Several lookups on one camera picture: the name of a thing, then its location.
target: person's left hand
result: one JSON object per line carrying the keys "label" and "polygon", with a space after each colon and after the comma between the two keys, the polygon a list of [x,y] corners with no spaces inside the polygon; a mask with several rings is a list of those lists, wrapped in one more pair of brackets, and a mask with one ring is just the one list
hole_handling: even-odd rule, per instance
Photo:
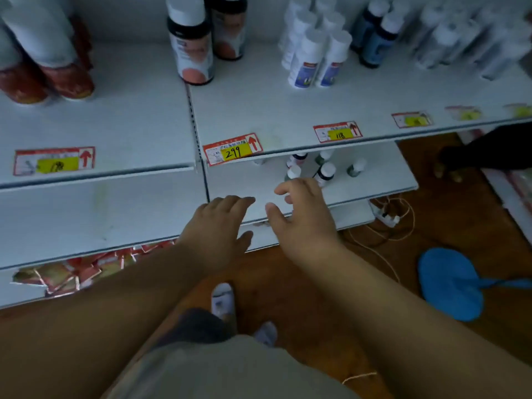
{"label": "person's left hand", "polygon": [[208,272],[226,267],[236,256],[249,248],[252,231],[237,239],[247,209],[255,203],[254,197],[217,197],[197,208],[185,226],[178,244],[186,247],[198,265]]}

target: blue plastic object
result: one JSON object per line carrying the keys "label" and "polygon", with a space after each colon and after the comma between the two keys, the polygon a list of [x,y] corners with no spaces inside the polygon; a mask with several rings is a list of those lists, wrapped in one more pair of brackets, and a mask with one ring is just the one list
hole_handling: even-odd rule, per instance
{"label": "blue plastic object", "polygon": [[423,298],[458,321],[472,321],[484,307],[482,288],[495,286],[532,289],[532,280],[481,279],[471,261],[460,252],[432,248],[418,261]]}

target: person's right hand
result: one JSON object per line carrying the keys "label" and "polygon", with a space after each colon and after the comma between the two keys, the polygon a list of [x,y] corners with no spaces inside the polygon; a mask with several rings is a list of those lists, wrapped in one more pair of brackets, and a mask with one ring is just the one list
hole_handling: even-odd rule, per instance
{"label": "person's right hand", "polygon": [[285,218],[274,203],[266,204],[268,221],[277,235],[283,252],[298,265],[306,265],[327,256],[342,243],[323,194],[314,179],[294,179],[281,183],[274,190],[284,195],[294,209]]}

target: person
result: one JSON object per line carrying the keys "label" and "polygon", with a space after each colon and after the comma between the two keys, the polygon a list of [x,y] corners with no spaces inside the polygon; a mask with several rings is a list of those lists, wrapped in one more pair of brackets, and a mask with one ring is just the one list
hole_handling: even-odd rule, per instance
{"label": "person", "polygon": [[434,164],[434,175],[448,175],[454,182],[463,178],[459,170],[467,167],[524,170],[532,167],[530,123],[500,126],[463,146],[443,147]]}
{"label": "person", "polygon": [[[530,396],[528,365],[342,244],[316,181],[284,182],[275,193],[293,204],[289,219],[272,203],[265,208],[281,249],[343,310],[396,397]],[[176,302],[249,247],[252,234],[237,234],[253,202],[227,196],[203,204],[176,246],[0,325],[3,397],[97,397],[109,386],[105,396],[113,399],[356,397],[282,349],[234,335],[207,311],[186,312],[113,384]],[[213,294],[215,309],[217,300],[225,301],[221,318],[232,310],[226,287]]]}

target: hand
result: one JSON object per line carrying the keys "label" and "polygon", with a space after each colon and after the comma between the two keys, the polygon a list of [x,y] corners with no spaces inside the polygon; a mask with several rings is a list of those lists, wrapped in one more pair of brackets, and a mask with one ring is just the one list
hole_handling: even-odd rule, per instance
{"label": "hand", "polygon": [[207,272],[226,267],[251,244],[252,231],[238,239],[237,236],[244,215],[253,203],[254,197],[227,196],[202,204],[185,226],[178,244],[186,247]]}
{"label": "hand", "polygon": [[273,203],[266,204],[266,214],[283,252],[298,265],[326,258],[331,250],[342,247],[333,217],[314,179],[294,179],[274,190],[294,205],[287,219]]}

